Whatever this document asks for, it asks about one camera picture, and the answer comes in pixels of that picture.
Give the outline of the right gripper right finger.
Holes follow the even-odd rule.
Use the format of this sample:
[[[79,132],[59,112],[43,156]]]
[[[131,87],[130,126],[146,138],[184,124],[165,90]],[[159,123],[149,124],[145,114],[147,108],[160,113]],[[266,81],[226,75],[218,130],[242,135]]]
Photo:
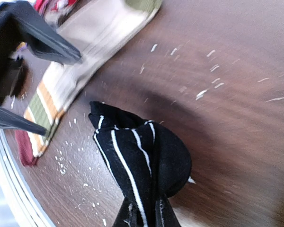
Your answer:
[[[156,200],[155,218],[156,227],[181,227],[166,195],[162,195]]]

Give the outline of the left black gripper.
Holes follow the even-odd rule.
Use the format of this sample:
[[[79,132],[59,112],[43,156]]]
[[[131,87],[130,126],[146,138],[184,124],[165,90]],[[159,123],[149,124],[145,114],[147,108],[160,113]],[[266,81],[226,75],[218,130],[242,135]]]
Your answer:
[[[75,64],[80,51],[66,41],[24,0],[0,5],[0,105],[7,96],[19,96],[28,68],[19,55],[13,56],[21,42],[32,53],[47,61]],[[47,129],[0,107],[0,129],[18,129],[44,136]]]

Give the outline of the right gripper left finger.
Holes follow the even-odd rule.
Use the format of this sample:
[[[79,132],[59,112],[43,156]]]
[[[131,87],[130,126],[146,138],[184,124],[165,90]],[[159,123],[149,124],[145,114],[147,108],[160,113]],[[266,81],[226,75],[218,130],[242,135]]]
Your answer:
[[[125,197],[112,227],[141,226],[142,218],[138,208],[132,202],[130,202],[127,197]]]

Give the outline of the black white striped sock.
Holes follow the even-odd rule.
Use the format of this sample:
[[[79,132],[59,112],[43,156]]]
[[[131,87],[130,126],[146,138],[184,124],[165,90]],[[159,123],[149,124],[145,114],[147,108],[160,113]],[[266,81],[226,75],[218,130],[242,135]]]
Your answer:
[[[93,139],[121,189],[139,210],[142,227],[155,227],[156,200],[187,183],[192,161],[182,140],[159,123],[101,102],[90,102]]]

